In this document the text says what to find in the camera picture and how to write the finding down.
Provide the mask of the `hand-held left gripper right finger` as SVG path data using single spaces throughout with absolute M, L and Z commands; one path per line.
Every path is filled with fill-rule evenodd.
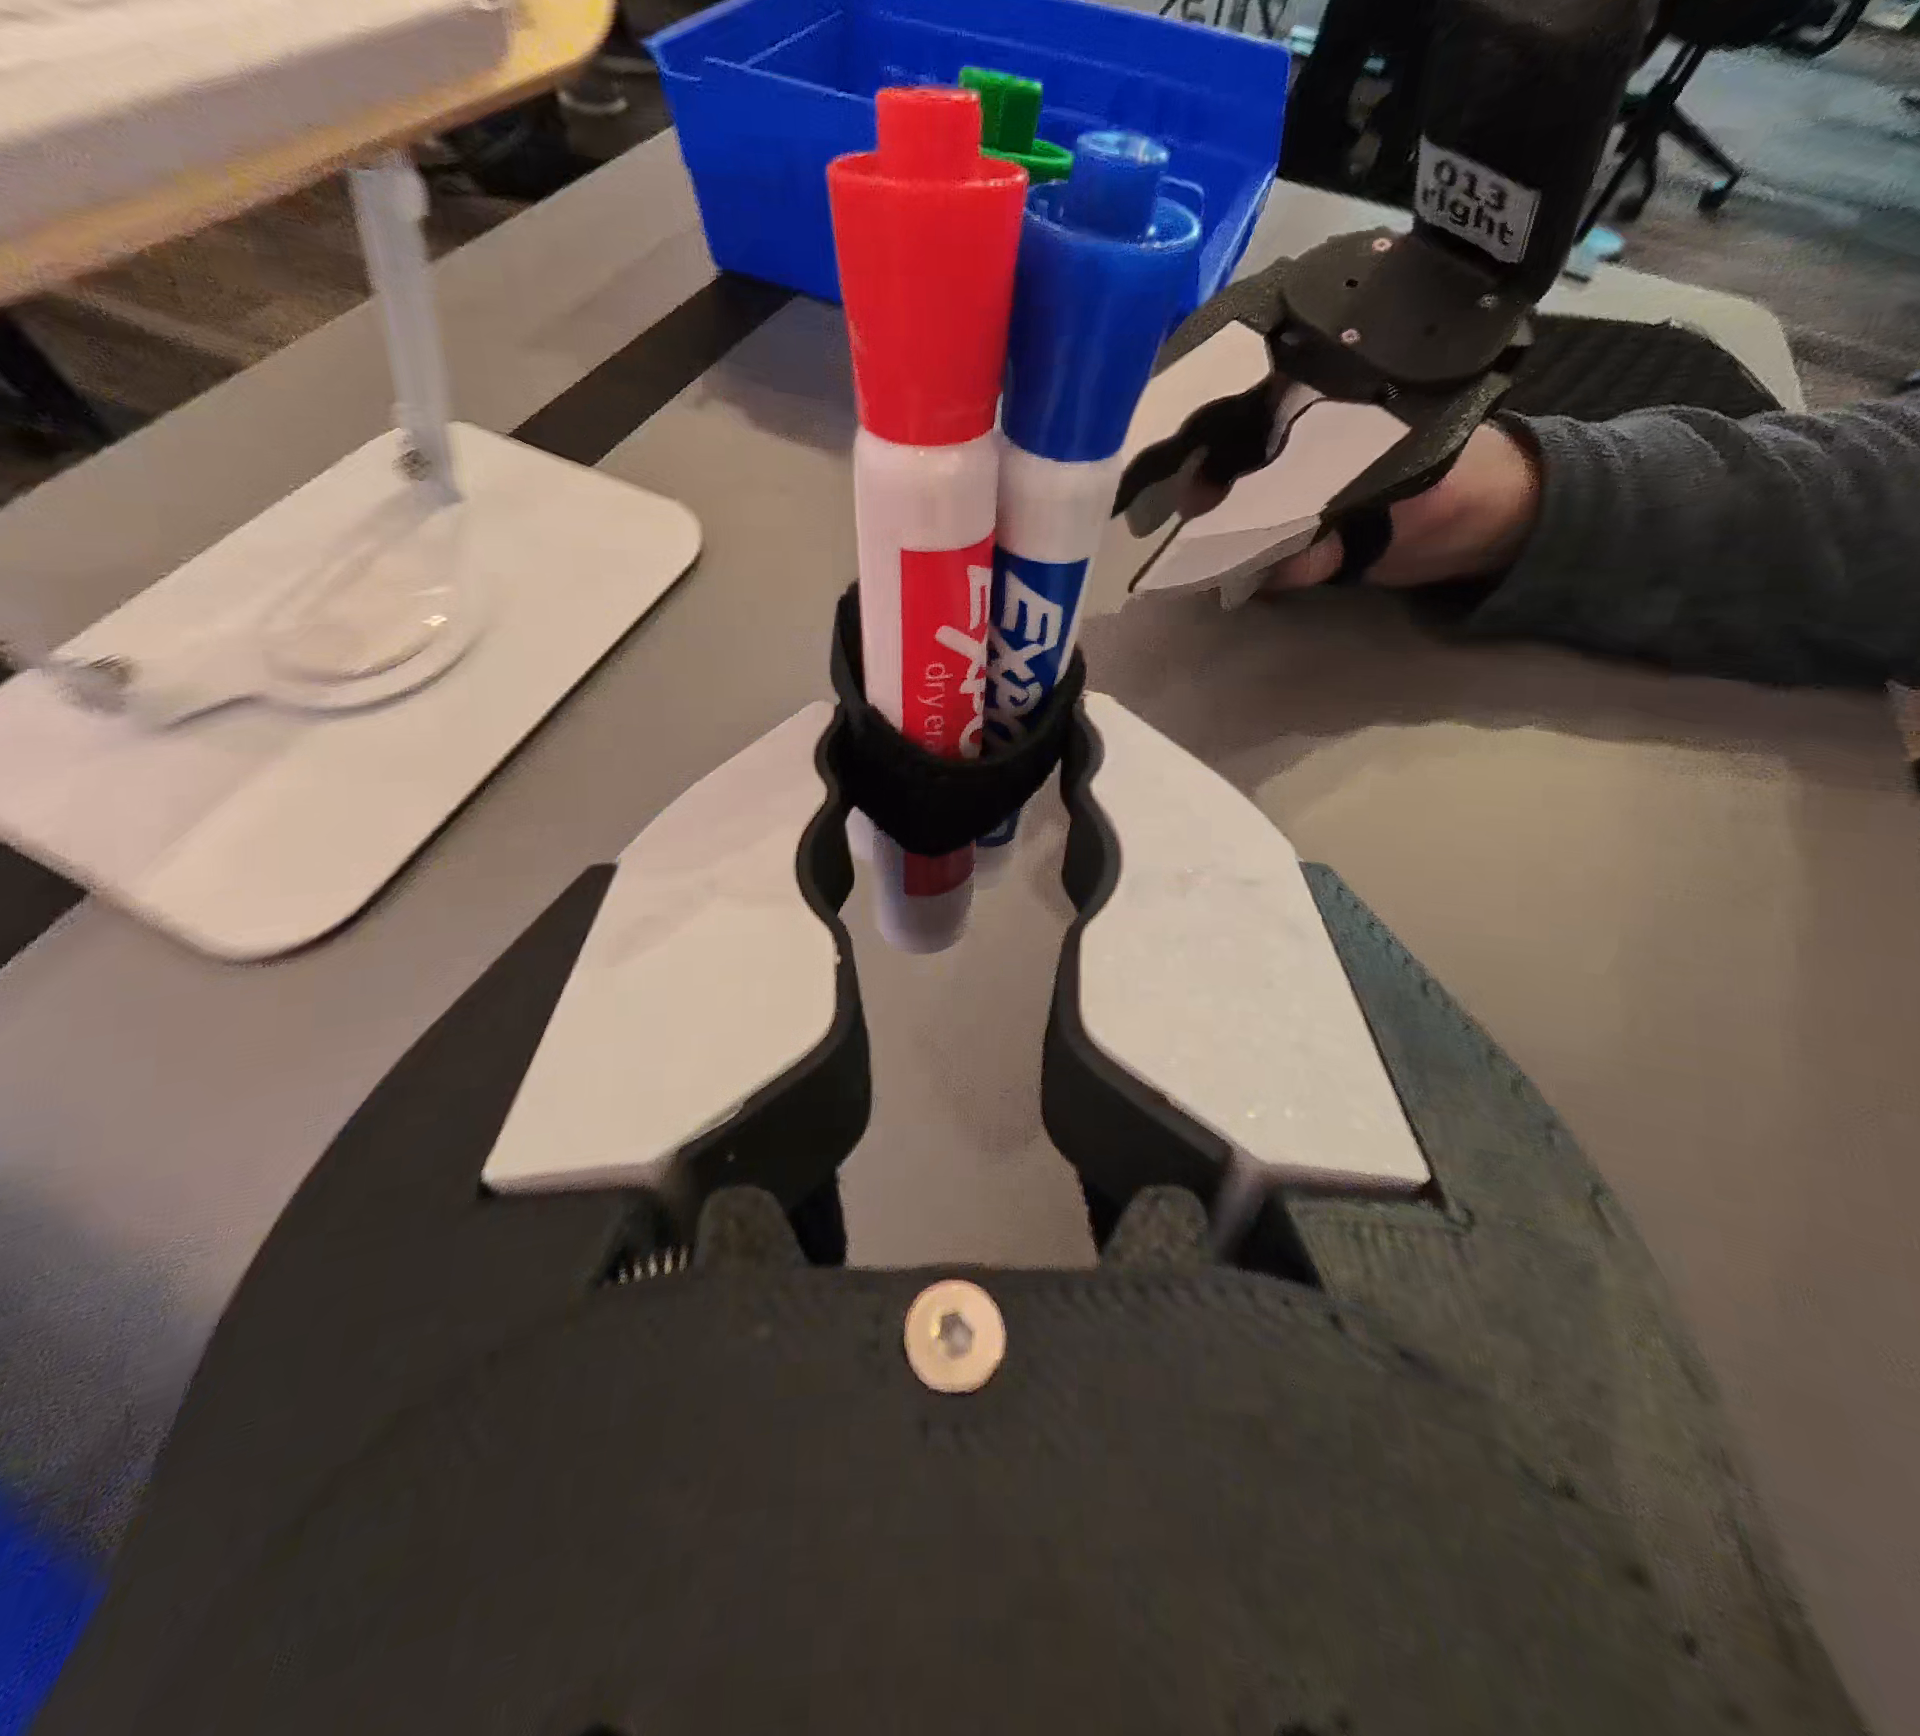
M 1060 774 L 1042 1123 L 1091 1213 L 1179 1185 L 1243 1240 L 1284 1194 L 1421 1194 L 1429 1159 L 1284 830 L 1103 691 Z

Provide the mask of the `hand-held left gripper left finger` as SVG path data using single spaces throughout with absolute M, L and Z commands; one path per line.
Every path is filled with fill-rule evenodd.
M 824 701 L 785 717 L 615 859 L 481 1165 L 490 1194 L 627 1190 L 689 1223 L 752 1185 L 836 1231 L 870 1117 L 836 720 Z

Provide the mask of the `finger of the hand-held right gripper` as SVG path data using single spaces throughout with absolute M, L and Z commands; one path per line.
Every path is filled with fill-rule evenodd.
M 1263 530 L 1286 539 L 1315 526 L 1335 492 L 1401 434 L 1379 407 L 1332 404 L 1303 390 L 1303 410 L 1288 419 L 1280 449 L 1226 481 L 1218 501 L 1203 501 L 1203 456 L 1173 453 L 1169 468 L 1146 457 L 1150 446 L 1173 443 L 1204 404 L 1230 404 L 1230 418 L 1236 418 L 1243 394 L 1250 395 L 1250 439 L 1255 453 L 1263 453 L 1276 437 L 1266 387 L 1266 380 L 1254 381 L 1247 373 L 1156 373 L 1146 381 L 1118 449 L 1125 466 L 1112 504 L 1112 515 L 1135 539 L 1173 519 L 1196 522 L 1196 539 L 1254 539 Z
M 1127 582 L 1127 597 L 1218 594 L 1223 607 L 1250 597 L 1284 557 L 1324 536 L 1324 515 L 1284 522 L 1222 522 L 1218 512 L 1174 519 Z

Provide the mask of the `blue dry erase marker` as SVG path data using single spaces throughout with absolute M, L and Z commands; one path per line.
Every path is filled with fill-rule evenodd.
M 1041 713 L 1073 656 L 1118 453 L 1203 221 L 1164 191 L 1166 147 L 1137 132 L 1075 139 L 1067 177 L 1030 189 L 996 414 L 983 748 Z

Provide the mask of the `red dry erase marker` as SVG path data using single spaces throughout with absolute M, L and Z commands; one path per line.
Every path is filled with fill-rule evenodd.
M 876 92 L 876 146 L 828 162 L 854 381 L 854 582 L 831 671 L 843 797 L 868 821 L 876 926 L 939 954 L 983 832 L 996 404 L 1026 174 L 980 152 L 976 93 Z

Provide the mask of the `green dry erase marker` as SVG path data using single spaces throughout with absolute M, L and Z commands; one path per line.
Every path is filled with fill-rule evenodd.
M 1041 135 L 1042 85 L 1022 73 L 968 65 L 957 85 L 976 93 L 980 152 L 1018 164 L 1033 186 L 1067 179 L 1073 151 Z

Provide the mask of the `person's right forearm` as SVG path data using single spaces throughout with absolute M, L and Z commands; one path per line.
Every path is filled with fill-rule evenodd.
M 1456 615 L 1777 686 L 1916 686 L 1916 399 L 1510 418 L 1539 474 L 1516 561 Z

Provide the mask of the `person's right hand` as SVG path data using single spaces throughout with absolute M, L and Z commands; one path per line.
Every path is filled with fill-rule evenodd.
M 1383 510 L 1383 539 L 1363 569 L 1348 565 L 1343 536 L 1328 534 L 1273 565 L 1255 594 L 1327 585 L 1404 592 L 1498 577 L 1524 550 L 1539 499 L 1537 443 L 1517 414 L 1501 412 L 1468 434 L 1445 474 Z

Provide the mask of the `white adjustable stand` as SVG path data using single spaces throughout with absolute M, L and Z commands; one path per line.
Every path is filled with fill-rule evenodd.
M 485 70 L 1 249 L 12 303 L 336 170 L 380 427 L 93 620 L 1 563 L 1 851 L 229 962 L 339 929 L 696 563 L 678 501 L 461 419 L 413 151 L 587 65 L 612 0 L 508 0 Z

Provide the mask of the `blue plastic bin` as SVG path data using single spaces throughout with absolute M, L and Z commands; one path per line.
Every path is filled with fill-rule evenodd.
M 876 146 L 883 85 L 999 70 L 1069 147 L 1127 128 L 1203 216 L 1199 307 L 1235 274 L 1277 174 L 1288 49 L 1091 0 L 723 0 L 650 42 L 713 267 L 839 298 L 824 166 Z

